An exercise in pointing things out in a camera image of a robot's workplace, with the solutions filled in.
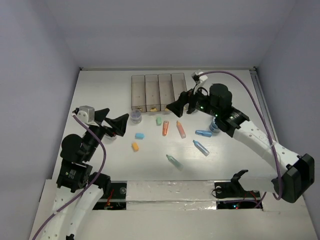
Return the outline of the blue label putty jar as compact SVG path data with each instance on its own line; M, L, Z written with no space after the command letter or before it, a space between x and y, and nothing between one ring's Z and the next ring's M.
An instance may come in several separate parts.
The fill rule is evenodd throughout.
M210 122L210 125L209 125L209 129L211 132L213 133L219 133L221 130L218 128L216 122L215 122L216 118L213 117L211 122Z

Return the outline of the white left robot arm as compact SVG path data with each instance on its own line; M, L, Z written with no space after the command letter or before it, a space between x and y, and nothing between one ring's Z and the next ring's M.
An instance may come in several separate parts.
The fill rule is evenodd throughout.
M69 134L61 142L57 189L51 215L39 229L41 239L75 240L98 200L110 194L111 178L102 173L107 159L102 139L124 136L129 114L111 119L109 111L84 105L72 112L85 133Z

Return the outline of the clear paper clip jar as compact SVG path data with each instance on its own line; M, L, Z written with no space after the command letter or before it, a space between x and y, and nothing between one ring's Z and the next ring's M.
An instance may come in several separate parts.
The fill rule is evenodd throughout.
M133 123L139 124L142 121L142 112L139 109L134 109L130 113L130 119Z

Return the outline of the blue highlighter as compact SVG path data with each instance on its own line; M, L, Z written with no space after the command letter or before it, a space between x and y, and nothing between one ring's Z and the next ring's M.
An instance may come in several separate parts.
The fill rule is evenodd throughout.
M207 130L196 130L195 134L203 137L208 137L208 138L212 136L212 132Z

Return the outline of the teal green marker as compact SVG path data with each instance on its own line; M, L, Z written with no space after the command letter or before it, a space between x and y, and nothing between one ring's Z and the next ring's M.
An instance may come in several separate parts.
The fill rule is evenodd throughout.
M184 166L178 160L176 160L173 156L167 154L166 158L179 171L183 170Z

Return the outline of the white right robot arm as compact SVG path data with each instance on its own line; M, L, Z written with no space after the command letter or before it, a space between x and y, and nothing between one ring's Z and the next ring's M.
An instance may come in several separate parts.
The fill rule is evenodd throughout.
M269 138L247 115L232 106L232 93L224 84L212 84L208 94L202 90L200 87L183 91L166 107L177 117L183 115L185 105L188 114L198 110L213 116L222 132L246 145L275 170L256 189L295 203L315 181L314 158L307 153L299 155Z

